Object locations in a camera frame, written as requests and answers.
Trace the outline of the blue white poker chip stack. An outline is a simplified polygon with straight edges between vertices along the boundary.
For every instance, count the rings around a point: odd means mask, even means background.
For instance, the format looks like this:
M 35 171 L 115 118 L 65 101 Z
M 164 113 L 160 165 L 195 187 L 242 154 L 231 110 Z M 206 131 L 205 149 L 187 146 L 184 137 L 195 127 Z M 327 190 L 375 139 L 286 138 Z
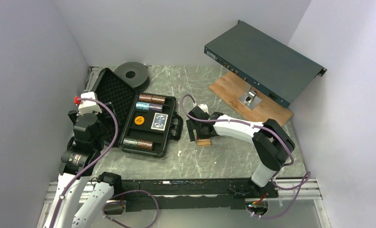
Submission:
M 150 104 L 145 103 L 145 102 L 136 102 L 135 108 L 137 110 L 149 110 L 150 109 Z

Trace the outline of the copper poker chip stack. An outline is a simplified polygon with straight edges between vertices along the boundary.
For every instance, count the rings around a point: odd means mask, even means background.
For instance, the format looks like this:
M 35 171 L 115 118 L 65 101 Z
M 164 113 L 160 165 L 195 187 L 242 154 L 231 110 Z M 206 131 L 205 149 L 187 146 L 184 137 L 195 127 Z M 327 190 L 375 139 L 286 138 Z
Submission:
M 151 103 L 152 102 L 152 95 L 149 94 L 140 94 L 139 95 L 139 101 L 140 102 L 146 102 L 146 103 Z

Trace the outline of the grey-green poker chip stack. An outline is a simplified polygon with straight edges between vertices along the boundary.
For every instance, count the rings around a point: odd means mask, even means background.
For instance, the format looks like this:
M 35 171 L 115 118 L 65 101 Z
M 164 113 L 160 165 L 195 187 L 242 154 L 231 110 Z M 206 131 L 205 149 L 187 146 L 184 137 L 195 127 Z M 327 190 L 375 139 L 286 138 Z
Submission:
M 132 148 L 137 148 L 138 147 L 139 141 L 137 139 L 133 138 L 125 138 L 123 140 L 123 146 L 124 147 L 132 147 Z

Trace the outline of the dark brown poker chip stack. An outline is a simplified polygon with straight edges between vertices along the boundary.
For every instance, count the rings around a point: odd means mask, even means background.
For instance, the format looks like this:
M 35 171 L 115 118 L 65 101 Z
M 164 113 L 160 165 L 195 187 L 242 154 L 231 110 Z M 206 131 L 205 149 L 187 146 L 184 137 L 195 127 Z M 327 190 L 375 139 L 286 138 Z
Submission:
M 138 140 L 137 141 L 137 147 L 140 148 L 140 149 L 152 150 L 153 149 L 153 142 Z

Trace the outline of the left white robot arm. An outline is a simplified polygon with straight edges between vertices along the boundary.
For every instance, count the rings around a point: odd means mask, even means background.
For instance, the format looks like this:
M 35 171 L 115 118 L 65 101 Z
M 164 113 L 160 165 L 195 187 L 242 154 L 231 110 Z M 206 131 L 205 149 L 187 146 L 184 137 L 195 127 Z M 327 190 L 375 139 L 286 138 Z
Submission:
M 103 172 L 97 178 L 87 200 L 82 206 L 80 198 L 92 179 L 98 159 L 105 151 L 104 138 L 109 130 L 109 117 L 117 126 L 111 109 L 86 112 L 84 108 L 69 112 L 74 136 L 61 156 L 58 185 L 45 228 L 89 228 L 109 199 L 115 200 L 123 193 L 122 178 L 118 174 Z

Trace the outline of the orange dealer button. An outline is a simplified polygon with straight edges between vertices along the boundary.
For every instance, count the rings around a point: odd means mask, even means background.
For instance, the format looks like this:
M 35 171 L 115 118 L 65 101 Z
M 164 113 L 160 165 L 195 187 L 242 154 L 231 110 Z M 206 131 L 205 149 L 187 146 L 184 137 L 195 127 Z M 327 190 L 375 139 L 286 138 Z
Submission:
M 142 125 L 145 123 L 145 118 L 142 116 L 142 115 L 139 115 L 137 116 L 135 119 L 134 119 L 134 123 L 136 125 Z

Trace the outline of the black filament spool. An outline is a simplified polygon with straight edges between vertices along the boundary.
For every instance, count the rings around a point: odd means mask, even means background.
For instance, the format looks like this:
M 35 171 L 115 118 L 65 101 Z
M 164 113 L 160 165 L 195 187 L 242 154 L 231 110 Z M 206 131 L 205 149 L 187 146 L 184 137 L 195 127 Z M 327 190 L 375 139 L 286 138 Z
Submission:
M 144 92 L 150 85 L 148 67 L 142 63 L 123 63 L 115 69 L 114 73 L 137 92 Z

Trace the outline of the red-brown poker chip stack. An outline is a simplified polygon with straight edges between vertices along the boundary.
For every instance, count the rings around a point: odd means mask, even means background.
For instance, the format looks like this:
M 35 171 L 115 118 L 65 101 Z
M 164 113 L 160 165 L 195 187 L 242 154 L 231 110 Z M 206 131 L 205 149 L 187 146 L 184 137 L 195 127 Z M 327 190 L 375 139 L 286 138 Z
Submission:
M 165 104 L 165 102 L 166 102 L 166 98 L 163 97 L 163 96 L 153 95 L 153 96 L 151 97 L 151 102 L 152 102 L 152 103 L 155 103 L 155 104 L 161 104 L 161 105 L 163 105 L 163 104 Z

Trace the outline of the blue playing card deck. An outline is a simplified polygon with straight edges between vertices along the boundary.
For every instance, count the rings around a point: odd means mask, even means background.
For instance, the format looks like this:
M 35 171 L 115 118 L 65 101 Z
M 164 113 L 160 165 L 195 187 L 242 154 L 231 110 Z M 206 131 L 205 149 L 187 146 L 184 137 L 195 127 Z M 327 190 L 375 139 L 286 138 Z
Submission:
M 165 131 L 167 119 L 167 114 L 155 113 L 153 122 L 151 124 L 151 129 L 157 131 Z

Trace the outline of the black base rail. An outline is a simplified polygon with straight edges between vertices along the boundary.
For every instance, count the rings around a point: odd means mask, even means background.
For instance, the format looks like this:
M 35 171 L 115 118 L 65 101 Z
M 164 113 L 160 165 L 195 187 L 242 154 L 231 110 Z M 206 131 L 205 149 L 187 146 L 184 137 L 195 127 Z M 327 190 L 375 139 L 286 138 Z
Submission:
M 122 180 L 110 200 L 127 212 L 148 209 L 245 209 L 252 201 L 279 196 L 271 183 L 259 187 L 250 178 Z

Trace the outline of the purple poker chip stack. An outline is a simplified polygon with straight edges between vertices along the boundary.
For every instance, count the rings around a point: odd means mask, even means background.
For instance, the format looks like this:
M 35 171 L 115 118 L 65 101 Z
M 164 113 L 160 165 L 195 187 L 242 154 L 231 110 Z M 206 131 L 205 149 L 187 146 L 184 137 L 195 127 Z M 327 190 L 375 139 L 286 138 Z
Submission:
M 161 104 L 149 104 L 149 110 L 156 111 L 156 112 L 162 112 L 163 111 L 163 105 Z

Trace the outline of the wooden board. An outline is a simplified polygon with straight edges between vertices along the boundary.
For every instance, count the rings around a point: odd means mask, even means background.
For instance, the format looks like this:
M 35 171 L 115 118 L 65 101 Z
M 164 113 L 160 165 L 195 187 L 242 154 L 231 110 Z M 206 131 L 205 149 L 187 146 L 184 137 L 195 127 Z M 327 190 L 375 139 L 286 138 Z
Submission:
M 283 126 L 293 116 L 292 111 L 280 106 L 270 97 L 231 72 L 212 83 L 209 89 L 248 121 L 265 122 L 268 119 L 274 119 L 279 125 Z M 262 100 L 253 110 L 250 110 L 238 100 L 240 96 L 250 90 L 256 91 Z

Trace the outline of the metal bracket stand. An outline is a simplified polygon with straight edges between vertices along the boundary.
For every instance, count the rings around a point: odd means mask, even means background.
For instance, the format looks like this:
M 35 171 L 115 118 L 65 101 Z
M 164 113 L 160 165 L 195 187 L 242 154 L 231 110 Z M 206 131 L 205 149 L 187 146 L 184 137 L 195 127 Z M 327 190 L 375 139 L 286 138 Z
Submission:
M 262 102 L 262 100 L 257 95 L 257 92 L 253 90 L 244 93 L 238 100 L 250 110 L 253 110 Z

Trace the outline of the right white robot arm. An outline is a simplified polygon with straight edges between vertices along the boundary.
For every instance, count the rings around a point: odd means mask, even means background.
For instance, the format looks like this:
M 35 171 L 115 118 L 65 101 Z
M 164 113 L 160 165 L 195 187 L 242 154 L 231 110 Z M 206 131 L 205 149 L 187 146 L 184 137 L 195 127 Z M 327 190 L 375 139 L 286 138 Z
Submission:
M 290 139 L 279 123 L 273 119 L 265 122 L 250 122 L 232 118 L 226 114 L 208 115 L 200 107 L 185 112 L 187 117 L 197 123 L 204 124 L 217 136 L 228 136 L 252 143 L 256 149 L 260 164 L 251 176 L 248 191 L 254 197 L 266 192 L 268 182 L 284 166 L 294 163 L 292 152 L 295 143 Z

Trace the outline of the red yellow card box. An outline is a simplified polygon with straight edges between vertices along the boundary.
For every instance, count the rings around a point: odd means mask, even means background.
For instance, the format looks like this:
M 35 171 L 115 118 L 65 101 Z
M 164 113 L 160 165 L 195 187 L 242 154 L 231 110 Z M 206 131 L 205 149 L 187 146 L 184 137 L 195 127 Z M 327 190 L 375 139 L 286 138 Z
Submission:
M 197 139 L 196 140 L 197 146 L 211 146 L 211 140 L 210 139 Z

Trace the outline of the dark teal network switch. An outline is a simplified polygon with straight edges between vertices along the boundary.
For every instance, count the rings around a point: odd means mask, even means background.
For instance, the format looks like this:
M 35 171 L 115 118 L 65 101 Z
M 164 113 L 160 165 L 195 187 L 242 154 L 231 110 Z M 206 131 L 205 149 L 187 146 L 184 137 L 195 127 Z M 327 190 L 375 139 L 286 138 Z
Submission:
M 207 43 L 204 53 L 283 108 L 327 71 L 241 20 Z

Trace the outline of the black poker set case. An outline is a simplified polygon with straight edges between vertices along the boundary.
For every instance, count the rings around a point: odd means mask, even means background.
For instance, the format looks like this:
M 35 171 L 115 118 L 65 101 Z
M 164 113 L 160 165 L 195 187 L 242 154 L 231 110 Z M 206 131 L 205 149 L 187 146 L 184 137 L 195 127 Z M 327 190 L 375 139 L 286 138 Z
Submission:
M 166 102 L 163 104 L 163 111 L 159 113 L 167 114 L 168 119 L 165 131 L 157 131 L 151 129 L 151 124 L 154 114 L 158 112 L 137 110 L 135 104 L 140 102 L 139 95 L 142 93 L 137 92 L 116 76 L 111 69 L 104 68 L 99 72 L 92 91 L 96 93 L 99 101 L 112 105 L 119 126 L 119 135 L 115 145 L 119 146 L 122 151 L 161 158 L 165 155 L 169 140 L 180 140 L 183 119 L 176 112 L 177 100 L 174 96 L 161 95 L 166 98 Z M 142 125 L 134 123 L 134 119 L 139 115 L 145 118 L 145 123 Z M 124 147 L 123 140 L 125 138 L 153 142 L 153 149 Z

